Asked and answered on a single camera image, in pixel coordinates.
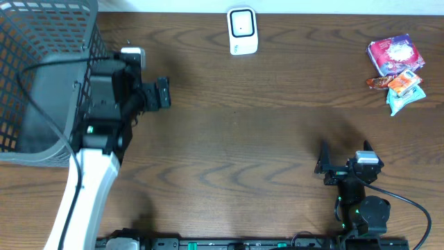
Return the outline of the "teal snack packet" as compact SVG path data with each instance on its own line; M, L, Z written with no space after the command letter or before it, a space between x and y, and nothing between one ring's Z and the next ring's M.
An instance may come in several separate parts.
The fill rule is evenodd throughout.
M391 116L395 116L407 104L424 99L427 95L419 85L408 90L404 95L399 97L394 90L389 89L386 97L386 103L390 106Z

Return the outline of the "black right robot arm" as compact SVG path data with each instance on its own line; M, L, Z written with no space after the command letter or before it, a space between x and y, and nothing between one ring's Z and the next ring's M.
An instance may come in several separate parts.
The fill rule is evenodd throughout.
M380 236L387 231L390 203L380 197L368 196L365 191L377 180L383 166L368 141L344 165L333 165L327 143L321 143L314 172L324 176L325 185L338 187L337 206L341 214L336 218L343 222L345 231L354 238Z

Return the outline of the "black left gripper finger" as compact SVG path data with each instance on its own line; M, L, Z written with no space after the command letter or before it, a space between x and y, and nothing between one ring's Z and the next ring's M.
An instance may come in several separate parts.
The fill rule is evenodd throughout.
M145 95L144 112L158 111L160 105L156 83L142 83L142 91Z
M159 103L161 108L169 108L171 106L171 95L169 91L169 78L160 77L157 79Z

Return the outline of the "red purple snack package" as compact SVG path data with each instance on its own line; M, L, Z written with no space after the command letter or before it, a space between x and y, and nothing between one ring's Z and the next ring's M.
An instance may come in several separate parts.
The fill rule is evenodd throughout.
M392 76L408 69L416 71L425 65L409 34L371 42L367 54L380 76Z

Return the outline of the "orange tissue pack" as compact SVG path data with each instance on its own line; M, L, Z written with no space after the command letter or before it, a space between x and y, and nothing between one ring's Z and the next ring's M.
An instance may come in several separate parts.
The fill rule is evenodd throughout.
M405 95L416 85L422 83L421 77L413 71L406 69L401 74L396 76L389 84L390 90L394 91L399 97Z

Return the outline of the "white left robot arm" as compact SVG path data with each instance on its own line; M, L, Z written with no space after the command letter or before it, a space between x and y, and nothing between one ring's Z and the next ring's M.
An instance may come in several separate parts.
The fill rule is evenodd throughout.
M45 249L93 249L136 117L171 106L170 81L143 83L138 66L95 69L69 146L69 175Z

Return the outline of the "dark red snack packet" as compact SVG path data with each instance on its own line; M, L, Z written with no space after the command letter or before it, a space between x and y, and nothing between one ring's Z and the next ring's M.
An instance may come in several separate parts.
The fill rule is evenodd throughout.
M383 76L378 78L370 78L366 80L366 84L370 89L376 90L386 90L388 89L388 84L396 77L396 75L392 76Z

